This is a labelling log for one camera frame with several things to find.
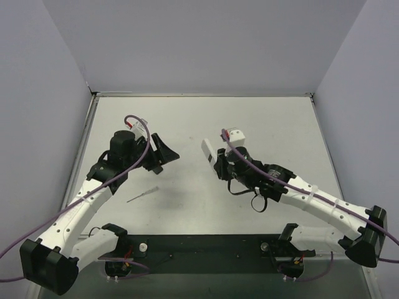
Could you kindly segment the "white red remote control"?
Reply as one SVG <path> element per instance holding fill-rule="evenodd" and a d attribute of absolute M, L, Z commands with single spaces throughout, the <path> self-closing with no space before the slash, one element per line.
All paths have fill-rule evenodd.
<path fill-rule="evenodd" d="M 205 158 L 207 159 L 211 169 L 215 172 L 214 166 L 217 161 L 217 154 L 216 154 L 215 150 L 213 149 L 213 147 L 211 146 L 209 139 L 205 138 L 201 142 L 201 149 L 202 149 L 202 151 L 205 155 Z"/>

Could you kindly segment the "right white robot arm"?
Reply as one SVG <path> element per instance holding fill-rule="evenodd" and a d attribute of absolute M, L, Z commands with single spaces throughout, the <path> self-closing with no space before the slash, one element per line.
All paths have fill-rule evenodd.
<path fill-rule="evenodd" d="M 351 261 L 375 268 L 386 237 L 387 212 L 380 206 L 351 204 L 321 191 L 282 166 L 250 157 L 244 147 L 221 148 L 206 154 L 218 179 L 245 186 L 267 204 L 270 200 L 298 208 L 325 222 L 324 227 L 288 223 L 280 239 L 298 252 L 316 250 L 344 253 Z"/>

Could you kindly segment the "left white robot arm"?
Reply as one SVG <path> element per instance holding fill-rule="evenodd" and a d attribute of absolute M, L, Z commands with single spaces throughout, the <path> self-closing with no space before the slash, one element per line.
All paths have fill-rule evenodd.
<path fill-rule="evenodd" d="M 25 240 L 19 253 L 25 279 L 57 295 L 69 291 L 79 272 L 95 259 L 110 252 L 123 255 L 128 248 L 127 231 L 104 225 L 93 240 L 77 243 L 93 216 L 127 180 L 128 172 L 144 168 L 160 174 L 163 165 L 179 159 L 156 134 L 114 133 L 110 147 L 91 167 L 76 197 L 36 240 Z"/>

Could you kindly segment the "aluminium rail frame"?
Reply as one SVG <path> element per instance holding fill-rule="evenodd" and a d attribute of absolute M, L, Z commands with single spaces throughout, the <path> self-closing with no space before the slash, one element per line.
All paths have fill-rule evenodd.
<path fill-rule="evenodd" d="M 243 130 L 255 159 L 286 167 L 320 187 L 328 176 L 315 104 L 309 97 L 102 97 L 79 153 L 76 187 L 108 148 L 112 135 L 124 127 L 128 114 L 144 118 L 150 131 L 158 133 L 180 159 L 167 164 L 159 175 L 132 171 L 98 211 L 96 221 L 126 218 L 150 225 L 257 218 L 250 197 L 230 195 L 201 150 L 205 138 L 221 147 L 223 128 Z M 157 192 L 127 203 L 155 186 Z"/>

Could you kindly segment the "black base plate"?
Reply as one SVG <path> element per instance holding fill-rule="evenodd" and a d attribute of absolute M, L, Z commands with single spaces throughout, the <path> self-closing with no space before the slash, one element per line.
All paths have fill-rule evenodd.
<path fill-rule="evenodd" d="M 105 254 L 114 277 L 150 274 L 269 274 L 282 263 L 315 257 L 279 234 L 126 235 Z"/>

